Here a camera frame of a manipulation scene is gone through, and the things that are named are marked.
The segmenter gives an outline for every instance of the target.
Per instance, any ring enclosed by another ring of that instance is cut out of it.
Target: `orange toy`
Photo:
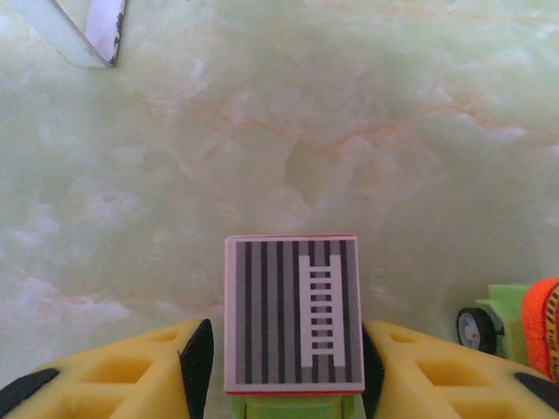
[[[559,384],[559,277],[535,283],[522,302],[522,323],[530,367]]]

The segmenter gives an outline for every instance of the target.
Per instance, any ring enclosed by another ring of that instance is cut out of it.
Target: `black wheel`
[[[497,331],[489,314],[481,308],[463,308],[456,318],[460,345],[487,354],[497,352]]]

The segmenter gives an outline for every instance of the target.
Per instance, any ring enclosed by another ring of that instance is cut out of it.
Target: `marble floor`
[[[100,71],[0,3],[0,385],[208,316],[230,417],[229,235],[355,233],[364,316],[446,339],[557,273],[557,3],[128,3]]]

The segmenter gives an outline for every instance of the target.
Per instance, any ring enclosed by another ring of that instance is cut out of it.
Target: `striped card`
[[[225,259],[226,392],[364,390],[355,237],[230,237]]]

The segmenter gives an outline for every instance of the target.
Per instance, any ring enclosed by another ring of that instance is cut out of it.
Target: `yellow foam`
[[[385,376],[375,419],[556,419],[513,377],[529,367],[382,321],[365,322]]]
[[[39,369],[60,374],[5,419],[190,419],[179,354],[200,324],[186,321],[46,364]]]

